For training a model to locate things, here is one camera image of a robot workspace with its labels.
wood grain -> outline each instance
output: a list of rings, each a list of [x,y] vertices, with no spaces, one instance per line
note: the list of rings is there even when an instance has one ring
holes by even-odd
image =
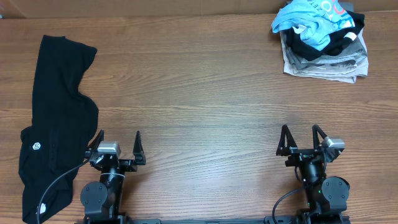
[[[282,73],[275,15],[24,19],[0,21],[0,223],[22,223],[20,131],[30,125],[41,38],[65,35],[98,48],[80,91],[99,107],[99,129],[131,157],[142,131],[147,165],[128,174],[122,210],[134,218],[262,218],[299,187],[275,156],[288,124],[299,147],[311,126],[341,136],[346,150],[328,175],[351,184],[353,223],[398,220],[398,12],[366,13],[369,76],[347,84]],[[84,215],[75,179],[70,206],[48,223]],[[303,195],[277,214],[305,206]]]

black cable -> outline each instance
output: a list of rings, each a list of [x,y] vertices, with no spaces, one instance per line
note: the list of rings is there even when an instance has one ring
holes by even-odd
[[[296,178],[299,179],[299,175],[297,174],[297,166],[295,167],[294,171],[295,171],[295,174],[296,174]],[[296,193],[298,193],[298,192],[300,192],[302,190],[305,190],[305,189],[309,188],[310,186],[314,186],[315,184],[317,184],[319,181],[322,180],[323,176],[326,174],[325,172],[326,172],[326,153],[323,151],[323,173],[322,173],[322,175],[319,176],[319,179],[317,181],[315,181],[315,182],[313,182],[311,184],[308,184],[307,186],[301,187],[299,189],[292,190],[291,192],[281,196],[281,198],[278,201],[276,201],[276,203],[274,205],[274,208],[272,208],[272,220],[274,221],[275,224],[278,224],[278,222],[277,222],[277,220],[275,218],[275,211],[276,211],[276,207],[278,206],[278,204],[283,199],[285,199],[285,198],[287,198],[287,197],[289,197],[289,196],[291,196],[293,194],[296,194]]]
[[[90,159],[87,159],[87,160],[84,161],[82,164],[76,166],[75,168],[72,168],[72,169],[66,171],[66,172],[63,173],[61,176],[59,176],[58,178],[56,178],[56,179],[49,185],[49,187],[47,187],[47,189],[45,190],[45,192],[44,192],[44,194],[43,194],[42,198],[40,199],[40,202],[39,202],[39,204],[38,204],[38,206],[37,206],[37,211],[36,211],[37,224],[40,224],[40,208],[41,208],[41,205],[42,205],[42,202],[43,202],[43,199],[44,199],[45,194],[50,190],[50,188],[51,188],[55,183],[58,182],[58,180],[60,180],[62,177],[66,176],[67,174],[73,172],[74,170],[77,170],[77,169],[79,169],[80,167],[84,166],[89,160],[90,160]]]
[[[294,174],[296,175],[296,179],[297,179],[300,183],[302,183],[302,181],[301,181],[300,178],[299,178],[299,174],[297,173],[297,166],[294,167]]]

